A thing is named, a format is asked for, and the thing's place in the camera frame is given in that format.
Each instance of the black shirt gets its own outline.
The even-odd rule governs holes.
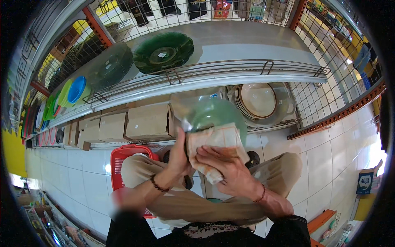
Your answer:
[[[288,216],[276,220],[266,238],[230,221],[191,223],[156,239],[147,221],[135,212],[120,212],[111,221],[106,246],[305,246],[310,247],[306,219]]]

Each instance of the khaki pants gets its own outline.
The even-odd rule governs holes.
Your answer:
[[[123,162],[121,175],[126,187],[134,188],[166,166],[166,163],[144,156],[131,156]],[[266,188],[286,198],[300,178],[302,166],[297,154],[283,153],[249,170]],[[190,222],[216,221],[232,221],[246,227],[267,218],[262,207],[247,198],[232,197],[221,203],[212,203],[187,190],[181,181],[147,208],[161,222],[178,228]]]

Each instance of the jeans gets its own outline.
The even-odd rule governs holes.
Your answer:
[[[357,58],[354,60],[354,67],[359,73],[362,73],[370,60],[370,50],[366,45],[363,45]]]

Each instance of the bracelet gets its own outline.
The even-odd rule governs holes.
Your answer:
[[[155,177],[155,176],[156,176],[156,174],[152,174],[151,177],[150,177],[150,180],[151,180],[152,185],[153,185],[157,190],[159,190],[160,192],[164,192],[164,193],[168,192],[170,188],[162,189],[161,187],[159,187],[159,185],[156,184],[156,182],[155,182],[155,180],[154,180],[154,177]]]
[[[263,193],[262,193],[262,197],[259,199],[259,200],[256,200],[256,201],[253,201],[253,202],[260,202],[262,199],[263,199],[263,197],[265,196],[265,192],[266,192],[266,187],[262,184],[262,186],[263,186]]]

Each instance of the red plastic basket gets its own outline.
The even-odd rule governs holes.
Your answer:
[[[148,154],[148,157],[152,160],[159,161],[159,156],[155,153],[153,153],[149,148],[143,145],[136,145],[136,144],[129,144],[129,145],[123,145],[119,148],[114,149],[111,152],[111,183],[113,186],[113,190],[117,190],[119,188],[125,187],[125,184],[122,180],[121,176],[121,168],[122,168],[122,163],[123,161],[128,158],[129,156],[132,156],[136,153],[144,153]],[[156,218],[156,216],[153,216],[147,209],[145,210],[144,213],[144,218],[146,219],[152,219]]]

